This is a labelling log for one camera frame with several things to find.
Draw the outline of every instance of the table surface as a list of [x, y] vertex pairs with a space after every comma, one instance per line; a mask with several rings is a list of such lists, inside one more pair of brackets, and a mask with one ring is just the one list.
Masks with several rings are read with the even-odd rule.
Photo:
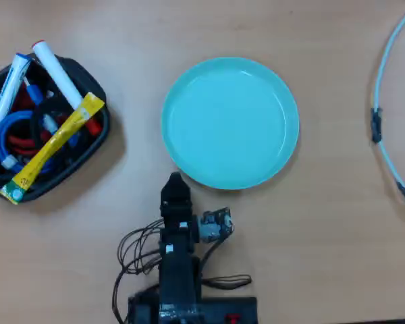
[[[162, 142], [163, 99], [195, 63], [254, 59], [296, 97], [290, 164], [250, 190], [187, 179], [197, 212], [232, 208], [236, 233], [208, 274], [250, 273], [261, 323], [405, 317], [405, 203], [369, 140], [369, 97], [405, 1], [0, 0], [0, 68], [39, 38], [100, 82], [113, 115], [105, 145], [48, 195], [0, 199], [0, 324], [112, 324], [115, 249], [159, 216], [176, 170]], [[405, 177], [405, 30], [382, 87], [384, 136]], [[129, 277], [126, 296], [156, 280]], [[219, 292], [205, 290], [205, 294]]]

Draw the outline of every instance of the black cable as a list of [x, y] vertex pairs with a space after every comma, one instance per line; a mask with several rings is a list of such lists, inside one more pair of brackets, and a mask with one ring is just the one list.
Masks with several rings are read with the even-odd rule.
[[[119, 246], [117, 248], [117, 259], [121, 265], [121, 271], [114, 283], [113, 300], [112, 300], [113, 313], [119, 324], [129, 324], [128, 316], [126, 316], [125, 319], [123, 320], [117, 307], [117, 294], [120, 281], [122, 280], [125, 274], [134, 274], [134, 275], [138, 275], [140, 273], [148, 274], [157, 265], [161, 263], [162, 256], [160, 255], [159, 249], [152, 250], [148, 253], [143, 253], [143, 248], [150, 236], [152, 236], [153, 234], [160, 234], [162, 225], [163, 219], [158, 219], [157, 221], [150, 223], [146, 227], [136, 229], [130, 232], [129, 234], [126, 234], [119, 243]], [[213, 243], [213, 245], [208, 249], [208, 251], [205, 253], [200, 262], [199, 267], [200, 274], [202, 274], [203, 268], [206, 265], [207, 261], [209, 260], [210, 256], [213, 254], [213, 252], [215, 252], [215, 250], [219, 248], [222, 245], [222, 243], [224, 243], [231, 236], [233, 232], [234, 227], [232, 228], [232, 231], [228, 235], [225, 234], [221, 236], [220, 239], [218, 239], [218, 241]], [[127, 245], [127, 243], [130, 241], [130, 238], [135, 235], [139, 235], [139, 237], [137, 237], [137, 239], [133, 240], [129, 245]], [[129, 251], [132, 249], [132, 247], [134, 247], [134, 259], [129, 263], [125, 264], [125, 258], [128, 255]], [[147, 262], [144, 262], [145, 258], [155, 254], [157, 255], [148, 260]], [[220, 290], [234, 290], [243, 286], [247, 286], [248, 284], [251, 283], [252, 283], [251, 276], [242, 274], [223, 277], [212, 277], [201, 280], [202, 285]], [[145, 293], [159, 289], [159, 286], [160, 284], [156, 283], [155, 285], [148, 287], [147, 289], [145, 289], [140, 293]]]
[[226, 277], [213, 277], [201, 280], [201, 284], [220, 290], [235, 290], [252, 283], [250, 275], [230, 275]]
[[[152, 250], [148, 253], [144, 253], [141, 255], [141, 258], [145, 258], [145, 257], [149, 257], [151, 255], [160, 253], [161, 251], [159, 249], [157, 250]], [[113, 289], [113, 299], [112, 299], [112, 309], [113, 309], [113, 313], [115, 315], [115, 318], [117, 319], [117, 321], [119, 322], [119, 324], [126, 324], [125, 321], [122, 319], [122, 316], [120, 315], [118, 306], [117, 306], [117, 295], [118, 295], [118, 290], [119, 290], [119, 285], [120, 285], [120, 281], [122, 280], [123, 276], [126, 273], [126, 269], [131, 267], [133, 263], [137, 262], [136, 259], [132, 260], [130, 263], [128, 263], [125, 267], [123, 267], [119, 273], [119, 275], [117, 276], [117, 279], [115, 280], [114, 283], [114, 289]]]

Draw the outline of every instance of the yellow packet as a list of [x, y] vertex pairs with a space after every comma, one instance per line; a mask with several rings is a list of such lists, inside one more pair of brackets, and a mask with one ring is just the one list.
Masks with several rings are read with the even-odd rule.
[[91, 92], [87, 93], [77, 110], [61, 125], [42, 149], [17, 173], [11, 182], [0, 189], [0, 194], [18, 205], [33, 184], [43, 165], [72, 137], [105, 103]]

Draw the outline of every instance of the light blue cable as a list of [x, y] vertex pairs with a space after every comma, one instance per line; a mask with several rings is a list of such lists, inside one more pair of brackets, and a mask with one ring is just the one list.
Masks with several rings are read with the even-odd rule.
[[[373, 111], [375, 113], [378, 113], [378, 110], [379, 110], [379, 90], [381, 88], [381, 82], [383, 80], [385, 66], [387, 65], [387, 60], [389, 58], [390, 51], [393, 47], [393, 44], [404, 26], [405, 26], [405, 16], [402, 18], [400, 23], [396, 26], [396, 28], [394, 29], [393, 33], [391, 34], [391, 36], [387, 42], [387, 45], [385, 46], [383, 58], [381, 59], [381, 64], [378, 69], [377, 81], [375, 82], [375, 90], [373, 92], [373, 96], [374, 96], [373, 97]], [[389, 154], [387, 153], [387, 150], [385, 149], [384, 142], [382, 140], [379, 141], [378, 146], [379, 146], [379, 149], [381, 150], [381, 154], [383, 155], [385, 162], [387, 163], [387, 166], [389, 167], [391, 174], [393, 175], [393, 177], [395, 178], [395, 180], [398, 183], [400, 183], [403, 187], [405, 187], [404, 180], [402, 180], [402, 178], [400, 177], [398, 171], [396, 170], [392, 160], [390, 159]]]

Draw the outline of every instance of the blue cable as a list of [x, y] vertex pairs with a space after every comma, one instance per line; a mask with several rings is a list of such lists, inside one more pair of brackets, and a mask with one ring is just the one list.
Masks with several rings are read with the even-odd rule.
[[[6, 134], [9, 128], [16, 122], [22, 120], [30, 120], [32, 111], [17, 111], [6, 116], [0, 123], [0, 163], [8, 170], [15, 173], [20, 172], [24, 165], [22, 165], [9, 151], [6, 149]], [[41, 174], [48, 173], [55, 168], [54, 160], [49, 159], [42, 168]]]
[[[384, 54], [381, 59], [381, 64], [379, 65], [379, 69], [378, 69], [377, 80], [375, 82], [375, 90], [373, 93], [373, 112], [375, 114], [378, 114], [379, 110], [380, 110], [379, 92], [380, 92], [381, 83], [382, 83], [383, 76], [384, 76], [385, 66], [387, 65], [387, 60], [389, 58], [390, 51], [393, 47], [393, 44], [404, 26], [405, 26], [405, 16], [402, 18], [400, 23], [396, 26], [396, 28], [394, 29], [393, 33], [391, 34], [391, 36], [387, 42], [387, 45], [385, 46]], [[398, 170], [395, 168], [392, 160], [390, 159], [390, 156], [389, 156], [387, 150], [385, 149], [384, 142], [382, 141], [382, 139], [378, 142], [378, 147], [381, 151], [381, 154], [383, 155], [385, 162], [387, 163], [387, 166], [388, 166], [391, 174], [393, 175], [396, 183], [398, 184], [398, 187], [400, 187], [399, 185], [402, 186], [402, 187], [400, 187], [400, 189], [402, 189], [402, 194], [404, 194], [404, 196], [405, 196], [405, 182], [400, 177]]]

